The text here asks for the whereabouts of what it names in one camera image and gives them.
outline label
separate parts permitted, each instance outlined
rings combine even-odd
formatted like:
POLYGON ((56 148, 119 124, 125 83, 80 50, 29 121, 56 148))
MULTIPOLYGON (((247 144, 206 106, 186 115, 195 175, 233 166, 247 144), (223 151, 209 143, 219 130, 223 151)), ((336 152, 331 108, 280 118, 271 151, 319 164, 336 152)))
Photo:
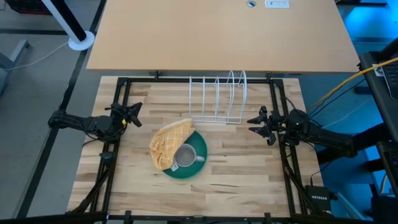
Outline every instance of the label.
POLYGON ((174 164, 170 167, 170 169, 174 172, 178 169, 178 165, 174 162, 174 164))
POLYGON ((376 76, 384 77, 384 71, 383 71, 382 67, 375 68, 374 73, 376 74, 376 76))
POLYGON ((266 7, 286 9, 289 8, 290 5, 289 5, 289 0, 280 0, 280 1, 266 0, 266 7))

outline wooden table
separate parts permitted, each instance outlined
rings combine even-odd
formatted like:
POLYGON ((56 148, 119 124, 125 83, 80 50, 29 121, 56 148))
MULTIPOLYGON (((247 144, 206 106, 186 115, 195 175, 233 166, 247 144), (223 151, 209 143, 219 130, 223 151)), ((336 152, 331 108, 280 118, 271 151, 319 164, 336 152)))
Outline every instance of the wooden table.
MULTIPOLYGON (((104 108, 113 101, 117 79, 101 79, 93 116, 108 113, 104 108)), ((299 81, 289 78, 284 83, 286 96, 304 110, 299 81)), ((109 213, 123 215, 131 210, 134 215, 263 217, 264 212, 270 212, 273 217, 288 217, 278 142, 268 146, 265 139, 248 130, 253 125, 246 123, 258 115, 260 106, 271 110, 269 85, 248 84, 242 124, 195 123, 208 146, 208 160, 198 175, 177 180, 155 168, 149 154, 150 139, 166 124, 188 117, 187 93, 188 83, 132 84, 128 105, 143 102, 139 113, 143 125, 130 125, 121 138, 109 213)), ((199 98, 200 93, 193 91, 194 102, 195 97, 199 98)), ((219 113, 225 113, 229 102, 222 93, 220 102, 219 113)), ((201 111, 201 103, 193 105, 195 110, 201 111)), ((94 185, 102 145, 93 142, 83 148, 68 209, 75 208, 94 185)), ((297 154, 303 182, 309 184, 310 175, 319 171, 317 156, 311 146, 302 143, 297 146, 297 154)), ((314 176, 314 184, 322 185, 320 174, 314 176)), ((297 192, 292 186, 299 212, 297 192)))
POLYGON ((87 65, 93 70, 357 72, 334 0, 108 1, 87 65))

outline yellow cloth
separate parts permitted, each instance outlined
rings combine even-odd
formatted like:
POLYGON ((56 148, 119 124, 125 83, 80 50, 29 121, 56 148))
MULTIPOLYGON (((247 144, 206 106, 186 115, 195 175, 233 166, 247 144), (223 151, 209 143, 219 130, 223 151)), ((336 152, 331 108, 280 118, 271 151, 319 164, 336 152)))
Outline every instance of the yellow cloth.
POLYGON ((169 124, 160 129, 150 142, 150 154, 156 168, 165 170, 174 163, 174 154, 195 129, 190 118, 169 124))

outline green plate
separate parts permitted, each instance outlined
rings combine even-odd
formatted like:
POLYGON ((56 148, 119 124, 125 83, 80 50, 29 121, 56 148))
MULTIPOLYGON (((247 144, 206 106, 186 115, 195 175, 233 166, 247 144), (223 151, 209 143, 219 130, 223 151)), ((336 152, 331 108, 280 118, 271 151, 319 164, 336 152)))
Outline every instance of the green plate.
POLYGON ((206 142, 197 131, 194 131, 193 134, 184 143, 191 145, 195 149, 197 156, 204 157, 205 161, 195 161, 192 165, 188 167, 179 167, 175 171, 172 171, 171 169, 163 170, 165 174, 176 179, 186 179, 189 177, 193 177, 195 174, 201 171, 203 166, 205 166, 207 160, 206 142))

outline black box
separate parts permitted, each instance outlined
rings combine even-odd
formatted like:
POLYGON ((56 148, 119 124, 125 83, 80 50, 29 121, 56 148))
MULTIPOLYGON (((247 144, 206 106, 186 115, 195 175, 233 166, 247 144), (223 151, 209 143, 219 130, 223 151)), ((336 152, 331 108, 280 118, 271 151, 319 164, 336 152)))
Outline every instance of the black box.
POLYGON ((306 185, 305 189, 307 190, 308 196, 321 210, 331 213, 330 194, 327 187, 306 185))

